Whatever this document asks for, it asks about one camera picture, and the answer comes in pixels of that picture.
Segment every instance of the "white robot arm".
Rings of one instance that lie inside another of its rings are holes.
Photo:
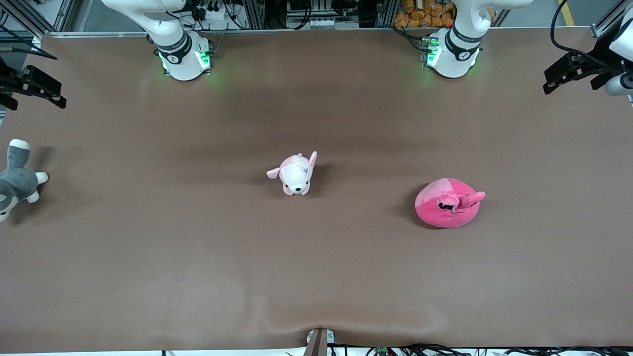
[[[186,0],[102,0],[103,4],[136,22],[152,39],[163,66],[177,80],[192,80],[211,67],[209,40],[185,31],[180,22],[155,20],[148,13],[178,11]]]
[[[475,65],[479,45],[491,25],[486,8],[524,8],[533,0],[453,0],[457,16],[453,26],[440,29],[430,37],[438,38],[435,53],[429,56],[428,66],[437,73],[458,78]]]
[[[624,60],[633,61],[633,8],[629,6],[622,18],[620,30],[615,35],[609,49],[620,55]],[[609,95],[630,95],[633,94],[633,68],[626,62],[623,65],[625,72],[609,79],[605,85],[605,91]]]

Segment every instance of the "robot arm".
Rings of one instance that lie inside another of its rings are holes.
[[[165,70],[177,80],[192,80],[211,67],[209,40],[185,31],[178,20],[155,20],[148,13],[177,11],[186,0],[102,0],[103,4],[130,18],[152,39]]]
[[[440,29],[430,35],[436,37],[439,48],[433,60],[427,64],[437,73],[458,78],[465,75],[475,65],[479,45],[491,25],[486,8],[518,9],[532,3],[532,0],[453,0],[457,16],[450,29]]]

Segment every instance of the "yellow floor line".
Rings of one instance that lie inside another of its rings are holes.
[[[561,12],[563,13],[563,18],[565,19],[565,25],[575,26],[573,23],[572,13],[569,11],[569,6],[567,6],[567,4],[563,6]]]

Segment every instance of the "gray floor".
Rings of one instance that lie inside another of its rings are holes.
[[[567,5],[576,26],[590,26],[617,3],[619,0],[569,0]],[[526,8],[512,10],[502,27],[548,27],[557,7],[557,0],[534,0]],[[556,25],[566,25],[562,14],[558,16]]]
[[[107,8],[101,0],[84,0],[88,12],[80,15],[79,28],[83,32],[138,32],[142,31],[135,22]]]

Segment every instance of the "green led light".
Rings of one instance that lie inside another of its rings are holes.
[[[437,45],[433,51],[429,53],[429,60],[427,61],[428,65],[434,66],[437,64],[437,59],[439,58],[439,55],[442,54],[440,51],[441,48],[442,46]]]
[[[209,55],[206,52],[198,52],[196,51],[196,57],[198,58],[198,61],[200,62],[200,65],[203,68],[209,68],[210,66],[210,60],[209,60]]]
[[[160,52],[158,53],[158,58],[160,58],[160,61],[161,61],[161,62],[162,62],[162,64],[163,64],[163,68],[164,68],[165,70],[168,70],[168,69],[167,69],[167,63],[165,63],[165,59],[163,58],[163,55],[162,55],[162,54],[160,54]]]

